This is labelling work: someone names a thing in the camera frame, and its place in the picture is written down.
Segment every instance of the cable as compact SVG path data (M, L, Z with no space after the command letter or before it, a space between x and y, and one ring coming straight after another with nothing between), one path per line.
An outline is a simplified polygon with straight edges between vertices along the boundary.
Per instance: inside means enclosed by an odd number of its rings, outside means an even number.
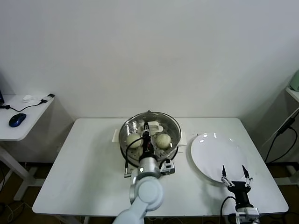
M266 145L266 143L268 142L268 141L270 141L270 139L278 132L278 130L285 124L285 122L290 118L290 117L292 117L293 115L294 115L294 113L296 113L296 112L298 112L296 115L295 115L295 117L299 114L299 107L287 118L287 119L285 119L285 121L282 123L282 125L261 145L261 147L260 148L263 148L265 145Z
M267 161L268 156L269 156L269 154L270 154L270 151L272 150L273 144L274 144L274 142L275 142L275 140L276 140L276 138L277 138L278 136L279 136L279 134L276 134L276 135L275 135L275 138L273 139L273 141L272 141L272 143L271 143L271 146L270 146L270 148L269 148L269 150L268 150L266 159L264 160L265 162Z
M297 132L296 132L296 130L295 130L294 128L289 127L289 129L291 129L291 130L293 130L293 131L295 132L295 135L296 135L296 137L295 137L295 141L293 142L292 146L288 149L288 151L286 151L282 156L278 157L277 159L272 160L270 163L275 162L276 160L279 160L280 158L282 158L282 157L284 157L285 155L287 155L287 154L290 152L290 150L294 147L294 145L296 144L297 139L298 139L298 134L297 134Z
M14 212L17 211L21 206L23 206L21 212L14 218ZM11 207L9 205L7 205L6 207L8 207L11 211L11 213L9 214L9 216L7 217L7 222L13 223L24 211L25 206L27 206L28 208L32 209L32 207L30 205L28 205L26 202L23 202L22 204L20 204L16 209L12 210Z
M135 141L132 141L131 144L128 145L127 149L126 149L126 163L125 163L125 168L128 168L129 167L129 164L128 164L128 149L137 141L139 140L142 140L143 138L140 137L139 139L136 139Z
M35 105L26 106L26 107L24 107L24 108L21 109L21 110L16 110L16 109L12 108L11 106L10 106L9 108L10 108L10 109L13 109L14 111L17 111L17 112L22 112L23 110L25 110L25 109L27 109L27 108L29 108L29 107L38 106L38 105L40 105L40 104L42 104L42 103L43 103L43 102L39 102L38 104L35 104Z
M232 198L232 199L235 200L235 198L232 197L232 196L228 196L228 197L226 197L226 198L224 199L224 201L222 202L221 208L220 208L219 223L220 223L220 221L223 219L223 216L222 216L222 210L223 210L224 203L225 203L229 198Z

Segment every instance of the blue mouse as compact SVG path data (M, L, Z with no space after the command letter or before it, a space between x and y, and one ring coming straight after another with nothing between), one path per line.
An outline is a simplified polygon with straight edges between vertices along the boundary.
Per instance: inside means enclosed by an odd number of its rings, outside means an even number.
M24 113L19 113L14 115L10 120L9 120L9 126L11 127L17 127L19 126L22 121L26 118L26 114Z

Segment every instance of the white table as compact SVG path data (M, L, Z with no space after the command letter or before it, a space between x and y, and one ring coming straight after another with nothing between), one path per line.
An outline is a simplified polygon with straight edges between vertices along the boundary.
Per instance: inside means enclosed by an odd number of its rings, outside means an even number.
M23 97L24 96L20 95L4 95L4 104L11 105L14 109L20 110L28 105L38 104L45 96L33 96L34 100L31 100L28 103L23 102ZM25 113L27 116L18 127L10 127L8 122L12 116L18 114L19 112L16 112L12 109L0 109L0 141L21 141L24 139L52 101L53 99L47 103L30 107L22 111L21 113ZM35 179L33 177L37 168L31 168L28 172L2 147L0 147L0 160L10 168L10 171L5 176L4 184L12 172L15 172L24 180L14 196L14 200L21 200L29 186L41 187L43 185L44 179Z
M64 218L65 215L114 217L127 209L130 206L130 179L123 178L125 161L119 144L112 142L115 129L125 121L76 120L36 198L33 211ZM165 199L159 209L147 213L148 217L220 214L222 201L231 193L225 187L211 185L200 176L189 156L192 139L205 132L224 133L240 144L248 158L249 174L253 177L249 199L260 213L288 210L284 197L239 119L186 118L177 121L186 133L188 146L181 147L174 159L175 174L160 178ZM234 201L228 201L224 206L223 214L230 213L235 213ZM61 220L78 223L69 217Z

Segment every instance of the mouse cable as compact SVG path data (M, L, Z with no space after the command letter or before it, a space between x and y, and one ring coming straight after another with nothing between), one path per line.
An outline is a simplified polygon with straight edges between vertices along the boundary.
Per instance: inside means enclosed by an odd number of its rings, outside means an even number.
M11 107L10 105L2 105L2 106L0 106L0 108L5 108L5 109L7 109L7 110L8 110L8 109L12 109L12 110L14 110L14 111L16 111L16 112L22 112L23 110L25 110L25 109L27 109L27 108L29 108L29 107L39 106L40 104L47 103L47 102L48 102L50 99L52 99L53 97L55 97L54 94L49 94L48 96L42 98L41 101L40 101L38 104L30 105L30 106L26 106L26 107L24 107L24 108L21 109L21 110L16 110L16 109L14 109L13 107Z
M23 110L25 110L25 109L27 109L27 108L29 108L29 107L38 106L38 105L40 105L40 104L42 104L42 103L43 103L43 102L39 102L38 104L35 104L35 105L26 106L26 107L24 107L24 108L21 109L21 110L16 110L16 109L14 109L13 107L11 107L10 105L6 105L6 106L9 106L9 109L12 109L12 110L14 110L14 111L22 112Z

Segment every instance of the steamed bun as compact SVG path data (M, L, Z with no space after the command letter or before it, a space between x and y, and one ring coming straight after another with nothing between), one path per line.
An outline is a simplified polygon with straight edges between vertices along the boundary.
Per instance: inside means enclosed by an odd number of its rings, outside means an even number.
M168 134L161 134L156 139L156 144L161 149L168 148L170 142L171 142L171 137Z

